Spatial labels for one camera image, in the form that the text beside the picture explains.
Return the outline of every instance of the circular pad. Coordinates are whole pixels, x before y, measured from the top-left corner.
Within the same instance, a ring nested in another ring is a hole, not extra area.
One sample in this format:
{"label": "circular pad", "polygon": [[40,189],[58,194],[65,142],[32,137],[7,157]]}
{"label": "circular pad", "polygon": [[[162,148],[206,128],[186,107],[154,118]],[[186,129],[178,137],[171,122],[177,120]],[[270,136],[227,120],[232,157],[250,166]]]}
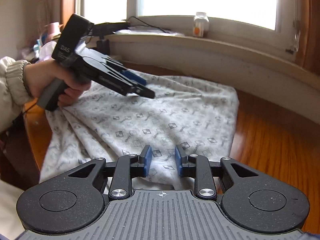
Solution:
{"label": "circular pad", "polygon": [[252,206],[263,211],[277,211],[287,203],[287,199],[281,193],[274,190],[258,190],[249,196]]}
{"label": "circular pad", "polygon": [[73,207],[77,202],[77,197],[75,194],[66,190],[54,190],[44,194],[39,202],[42,208],[48,211],[58,212]]}

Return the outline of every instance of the window frame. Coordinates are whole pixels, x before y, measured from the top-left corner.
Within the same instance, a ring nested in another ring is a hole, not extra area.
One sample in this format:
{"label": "window frame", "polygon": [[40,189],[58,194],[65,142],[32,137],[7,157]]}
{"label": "window frame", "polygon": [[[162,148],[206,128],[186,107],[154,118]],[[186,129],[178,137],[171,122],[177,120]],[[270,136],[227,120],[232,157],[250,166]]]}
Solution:
{"label": "window frame", "polygon": [[[168,28],[192,35],[193,16],[139,16],[140,0],[127,0],[127,19],[130,16],[161,28]],[[84,0],[77,0],[76,12],[84,15]],[[295,44],[299,41],[294,36],[298,32],[295,22],[300,20],[299,0],[278,0],[276,29],[270,30],[234,20],[209,17],[210,29],[208,38],[259,50],[294,62],[296,59]]]}

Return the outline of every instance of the blue gripper tip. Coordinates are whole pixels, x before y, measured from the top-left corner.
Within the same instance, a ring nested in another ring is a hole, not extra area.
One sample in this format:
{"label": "blue gripper tip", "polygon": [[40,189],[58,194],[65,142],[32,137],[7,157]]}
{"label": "blue gripper tip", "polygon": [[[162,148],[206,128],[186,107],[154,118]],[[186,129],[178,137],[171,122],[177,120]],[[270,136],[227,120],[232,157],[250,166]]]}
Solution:
{"label": "blue gripper tip", "polygon": [[129,70],[122,71],[121,74],[124,75],[125,77],[131,79],[131,80],[134,80],[134,81],[138,82],[139,84],[141,84],[143,86],[147,85],[147,81],[144,78],[139,77],[138,75],[130,72]]}
{"label": "blue gripper tip", "polygon": [[176,161],[176,166],[178,170],[179,177],[182,176],[182,161],[181,161],[181,155],[177,147],[174,148],[174,158]]}
{"label": "blue gripper tip", "polygon": [[147,154],[144,158],[143,174],[145,177],[148,176],[149,174],[151,160],[152,160],[152,147],[149,146],[149,149],[147,150]]}

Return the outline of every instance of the fabric with square print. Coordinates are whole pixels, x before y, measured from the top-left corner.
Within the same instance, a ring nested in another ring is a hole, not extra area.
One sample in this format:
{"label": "fabric with square print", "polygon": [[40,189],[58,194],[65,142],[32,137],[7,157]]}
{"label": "fabric with square print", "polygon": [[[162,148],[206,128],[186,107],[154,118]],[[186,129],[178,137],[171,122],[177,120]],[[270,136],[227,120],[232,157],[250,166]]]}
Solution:
{"label": "fabric with square print", "polygon": [[192,189],[191,179],[178,177],[176,144],[186,154],[204,155],[210,161],[229,155],[239,104],[232,87],[190,77],[134,73],[147,80],[155,99],[125,97],[93,82],[76,104],[46,113],[53,134],[40,181],[96,157],[111,162],[140,154],[149,144],[153,155],[149,175],[133,179],[133,188]]}

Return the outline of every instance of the wooden table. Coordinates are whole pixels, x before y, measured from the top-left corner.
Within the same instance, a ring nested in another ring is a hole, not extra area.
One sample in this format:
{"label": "wooden table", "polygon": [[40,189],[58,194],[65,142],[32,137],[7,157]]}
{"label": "wooden table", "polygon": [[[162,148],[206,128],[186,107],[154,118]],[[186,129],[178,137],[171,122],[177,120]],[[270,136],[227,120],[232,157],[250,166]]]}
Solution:
{"label": "wooden table", "polygon": [[[156,75],[163,68],[127,64]],[[273,103],[237,91],[240,105],[231,157],[303,191],[310,201],[304,231],[320,233],[320,125]],[[38,107],[25,116],[36,164],[41,169],[51,130]]]}

